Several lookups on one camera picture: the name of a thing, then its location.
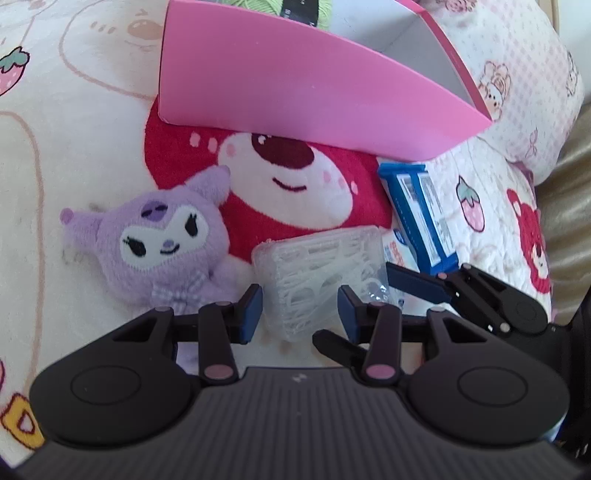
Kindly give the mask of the clear floss pick box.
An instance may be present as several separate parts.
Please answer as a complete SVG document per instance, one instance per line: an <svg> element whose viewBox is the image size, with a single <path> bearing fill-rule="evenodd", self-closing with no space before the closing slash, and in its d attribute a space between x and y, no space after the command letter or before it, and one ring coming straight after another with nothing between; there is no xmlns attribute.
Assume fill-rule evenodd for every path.
<svg viewBox="0 0 591 480"><path fill-rule="evenodd" d="M267 241L252 250L252 267L263 287L267 330L291 343L335 323L342 285L363 302L391 301L382 232L376 226Z"/></svg>

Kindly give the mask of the purple Kuromi plush toy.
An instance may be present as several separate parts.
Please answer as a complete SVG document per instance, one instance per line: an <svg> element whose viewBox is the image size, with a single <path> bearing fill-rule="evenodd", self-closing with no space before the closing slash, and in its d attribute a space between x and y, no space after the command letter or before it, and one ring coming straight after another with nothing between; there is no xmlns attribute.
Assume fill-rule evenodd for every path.
<svg viewBox="0 0 591 480"><path fill-rule="evenodd" d="M65 208L64 240L96 257L112 293L123 301L195 313L238 297L219 210L229 191L228 167L211 166L172 189L106 212Z"/></svg>

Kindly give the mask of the blue cookie package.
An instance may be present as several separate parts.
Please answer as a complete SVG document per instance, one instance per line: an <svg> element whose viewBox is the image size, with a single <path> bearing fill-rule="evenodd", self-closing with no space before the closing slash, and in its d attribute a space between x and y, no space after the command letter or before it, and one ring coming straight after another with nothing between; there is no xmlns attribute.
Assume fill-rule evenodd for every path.
<svg viewBox="0 0 591 480"><path fill-rule="evenodd" d="M435 184L424 164L388 163L378 175L394 205L396 217L422 273L452 273L459 258Z"/></svg>

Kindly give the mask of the pink cardboard box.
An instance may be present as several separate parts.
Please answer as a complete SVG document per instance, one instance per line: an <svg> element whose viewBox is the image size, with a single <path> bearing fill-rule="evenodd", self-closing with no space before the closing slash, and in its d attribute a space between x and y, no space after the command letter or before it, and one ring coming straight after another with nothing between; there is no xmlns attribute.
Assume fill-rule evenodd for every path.
<svg viewBox="0 0 591 480"><path fill-rule="evenodd" d="M457 51L413 1L336 1L329 30L211 1L166 11L158 114L431 160L492 118Z"/></svg>

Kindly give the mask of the green yarn ball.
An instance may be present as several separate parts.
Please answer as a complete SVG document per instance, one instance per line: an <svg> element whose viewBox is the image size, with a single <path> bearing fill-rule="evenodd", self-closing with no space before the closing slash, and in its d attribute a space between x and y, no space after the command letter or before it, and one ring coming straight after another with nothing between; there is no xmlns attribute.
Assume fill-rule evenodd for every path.
<svg viewBox="0 0 591 480"><path fill-rule="evenodd" d="M222 0L221 4L283 17L325 31L332 20L331 0Z"/></svg>

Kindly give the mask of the white tissue pack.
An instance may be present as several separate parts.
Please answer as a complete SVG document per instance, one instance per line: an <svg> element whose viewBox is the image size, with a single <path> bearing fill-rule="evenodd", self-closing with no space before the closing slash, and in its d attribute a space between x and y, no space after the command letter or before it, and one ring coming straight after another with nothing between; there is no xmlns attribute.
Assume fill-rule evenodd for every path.
<svg viewBox="0 0 591 480"><path fill-rule="evenodd" d="M399 231L383 230L382 244L384 259L387 262L408 268L418 272L417 263L411 249L401 241ZM446 306L445 302L433 303L403 292L397 288L390 288L391 302L401 308L404 314L423 316L425 312L434 306Z"/></svg>

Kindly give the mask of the pink checkered pillow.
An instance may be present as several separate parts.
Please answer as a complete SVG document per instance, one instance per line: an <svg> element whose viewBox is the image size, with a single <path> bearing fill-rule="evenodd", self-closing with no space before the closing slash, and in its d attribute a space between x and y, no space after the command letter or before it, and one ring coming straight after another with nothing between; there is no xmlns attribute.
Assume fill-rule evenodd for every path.
<svg viewBox="0 0 591 480"><path fill-rule="evenodd" d="M571 53L534 1L424 1L470 71L493 120L480 139L528 171L554 170L583 103Z"/></svg>

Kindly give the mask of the cream bear print blanket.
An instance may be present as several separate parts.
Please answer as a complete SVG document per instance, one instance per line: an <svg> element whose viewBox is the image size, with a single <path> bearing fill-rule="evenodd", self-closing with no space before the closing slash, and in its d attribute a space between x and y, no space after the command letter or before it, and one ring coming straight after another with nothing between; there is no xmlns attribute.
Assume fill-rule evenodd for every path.
<svg viewBox="0 0 591 480"><path fill-rule="evenodd" d="M64 246L63 208L103 212L181 181L213 162L218 141L162 123L155 100L168 1L1 1L1 58L21 48L25 65L1 69L1 458L14 466L43 444L29 389L43 368L145 311L116 298L94 257ZM180 141L188 173L158 153ZM392 213L379 160L321 146L318 165L349 182L352 214ZM480 138L431 162L461 262L536 298L508 189L536 207L529 181ZM464 219L459 176L480 206Z"/></svg>

